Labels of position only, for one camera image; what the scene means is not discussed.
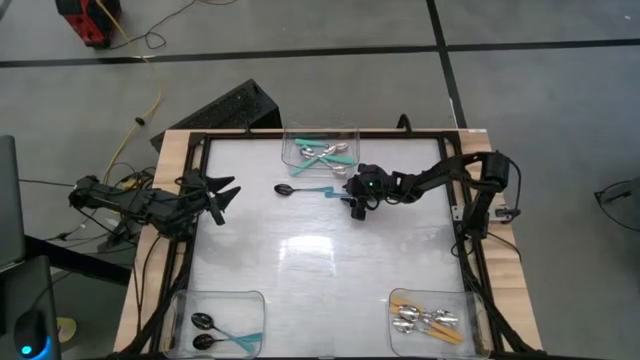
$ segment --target metal bracket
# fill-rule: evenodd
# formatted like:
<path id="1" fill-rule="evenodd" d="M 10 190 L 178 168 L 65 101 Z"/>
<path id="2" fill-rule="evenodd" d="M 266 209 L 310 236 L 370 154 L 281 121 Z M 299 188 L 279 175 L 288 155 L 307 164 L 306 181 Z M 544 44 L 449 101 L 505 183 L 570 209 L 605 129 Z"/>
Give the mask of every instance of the metal bracket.
<path id="1" fill-rule="evenodd" d="M 511 215 L 504 214 L 504 211 L 508 211 L 508 206 L 490 206 L 489 207 L 489 221 L 494 222 L 508 222 L 511 221 Z M 453 221 L 462 221 L 462 217 L 464 216 L 464 206 L 452 206 L 451 207 L 451 216 L 453 216 Z"/>

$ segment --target gray floor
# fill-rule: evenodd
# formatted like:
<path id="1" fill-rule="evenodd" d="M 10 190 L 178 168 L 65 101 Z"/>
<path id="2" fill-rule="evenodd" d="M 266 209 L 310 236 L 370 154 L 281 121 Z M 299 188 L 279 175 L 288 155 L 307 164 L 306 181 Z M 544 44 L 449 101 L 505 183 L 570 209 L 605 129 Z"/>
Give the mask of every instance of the gray floor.
<path id="1" fill-rule="evenodd" d="M 121 1 L 130 35 L 187 3 Z M 53 4 L 13 0 L 0 20 L 0 60 L 127 55 L 126 49 L 85 48 Z M 630 38 L 640 30 L 634 1 L 437 5 L 450 44 Z M 168 46 L 150 51 L 141 43 L 143 54 L 435 43 L 426 5 L 418 0 L 198 3 L 160 32 Z M 525 176 L 523 215 L 514 228 L 545 349 L 637 358 L 640 236 L 606 219 L 592 193 L 640 175 L 640 48 L 455 53 L 451 61 L 468 125 L 489 129 L 494 148 L 514 158 Z M 165 100 L 121 157 L 137 168 L 157 160 L 148 144 L 152 135 L 248 78 L 280 105 L 286 124 L 384 127 L 404 112 L 416 127 L 455 126 L 435 53 L 164 63 L 156 69 Z M 0 132 L 16 136 L 23 178 L 73 182 L 102 174 L 133 117 L 155 96 L 142 65 L 0 69 L 0 79 Z M 81 220 L 67 206 L 67 189 L 23 185 L 22 195 L 31 235 L 52 236 Z M 640 226 L 633 205 L 625 200 L 610 210 Z M 88 223 L 78 236 L 100 230 Z M 94 251 L 95 245 L 76 249 Z M 104 256 L 131 261 L 127 252 Z M 99 302 L 83 301 L 86 292 L 99 294 Z M 56 285 L 60 315 L 80 325 L 66 359 L 110 350 L 123 298 L 122 288 L 75 275 Z"/>

